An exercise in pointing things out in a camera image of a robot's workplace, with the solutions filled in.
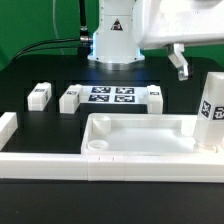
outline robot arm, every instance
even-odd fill
[[[185,45],[224,42],[222,0],[138,0],[133,35],[142,49],[167,47],[179,80],[191,75],[182,55]]]
[[[224,0],[100,0],[99,10],[88,59],[107,69],[143,61],[140,48],[167,47],[179,79],[186,80],[184,45],[224,40]]]

